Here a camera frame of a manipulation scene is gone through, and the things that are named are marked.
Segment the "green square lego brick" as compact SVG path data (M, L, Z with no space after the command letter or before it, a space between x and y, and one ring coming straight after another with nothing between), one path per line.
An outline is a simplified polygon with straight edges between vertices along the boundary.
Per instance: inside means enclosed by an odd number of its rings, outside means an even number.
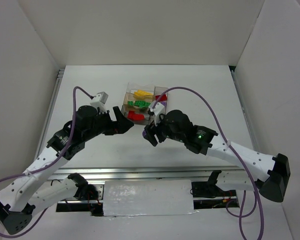
M143 105L143 107L144 107L144 108L148 108L150 105L151 105L150 102L145 102L144 105Z

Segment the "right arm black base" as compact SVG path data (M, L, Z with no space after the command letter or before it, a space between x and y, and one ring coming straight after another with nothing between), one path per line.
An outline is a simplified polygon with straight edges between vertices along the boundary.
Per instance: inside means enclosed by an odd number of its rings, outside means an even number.
M195 210L239 207L235 190L224 191L217 187L217 177L221 173L221 170L214 170L207 181L191 182L190 194Z

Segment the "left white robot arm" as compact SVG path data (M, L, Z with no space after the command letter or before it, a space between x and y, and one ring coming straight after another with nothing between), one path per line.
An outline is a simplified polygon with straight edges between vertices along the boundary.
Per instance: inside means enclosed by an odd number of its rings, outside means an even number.
M68 121L47 142L39 157L6 188L0 190L0 223L13 238L23 231L32 218L42 210L67 199L97 200L99 192L79 173L71 173L65 179L40 190L44 182L75 154L85 148L85 143L104 134L124 134L134 124L113 107L116 120L108 111L83 105L75 113L75 121Z

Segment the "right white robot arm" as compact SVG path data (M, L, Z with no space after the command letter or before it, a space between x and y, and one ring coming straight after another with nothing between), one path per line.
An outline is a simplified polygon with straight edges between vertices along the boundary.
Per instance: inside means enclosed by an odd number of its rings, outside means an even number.
M291 176L284 154L272 156L225 141L215 130L194 125L180 110L164 114L151 109L148 113L153 120L144 127L142 135L154 147L170 139L184 144L194 154L214 157L244 170L236 174L214 170L206 184L210 195L220 191L257 191L267 200L283 202Z

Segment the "yellow lego plate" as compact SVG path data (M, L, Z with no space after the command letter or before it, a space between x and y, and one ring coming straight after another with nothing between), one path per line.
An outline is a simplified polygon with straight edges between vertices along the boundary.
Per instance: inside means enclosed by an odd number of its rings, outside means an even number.
M135 91L134 93L133 93L133 95L134 95L134 97L135 98L144 98L145 96L147 96L148 95L148 93L147 92L145 92L145 91L142 91L142 90L137 90L137 91Z

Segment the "purple square lego brick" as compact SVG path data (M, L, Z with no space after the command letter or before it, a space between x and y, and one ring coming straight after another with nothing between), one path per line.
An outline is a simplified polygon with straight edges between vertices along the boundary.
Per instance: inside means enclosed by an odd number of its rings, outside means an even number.
M166 101L160 101L160 104L164 105L165 107L167 106L167 102Z

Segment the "green lego plate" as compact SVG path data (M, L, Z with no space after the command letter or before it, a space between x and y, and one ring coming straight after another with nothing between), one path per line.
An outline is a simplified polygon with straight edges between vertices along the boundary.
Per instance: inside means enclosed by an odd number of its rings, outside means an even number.
M136 100L135 102L134 102L134 106L136 106L136 107L142 107L142 106L146 106L147 105L147 102L146 101L144 101L144 100Z

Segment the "red arch lego brick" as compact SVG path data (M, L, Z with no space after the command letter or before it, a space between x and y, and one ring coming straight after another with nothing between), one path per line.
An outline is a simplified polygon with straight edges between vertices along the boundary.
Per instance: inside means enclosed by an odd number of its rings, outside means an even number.
M136 120L136 113L134 111L129 111L128 114L127 114L127 118L132 120L132 121L135 121Z

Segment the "yellow curved lego piece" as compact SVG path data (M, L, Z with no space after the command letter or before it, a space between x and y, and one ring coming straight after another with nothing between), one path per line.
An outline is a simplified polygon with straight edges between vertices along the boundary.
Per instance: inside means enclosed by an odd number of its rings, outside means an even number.
M146 91L143 92L143 95L144 95L144 96L153 96L153 94L152 94L151 92L146 92Z

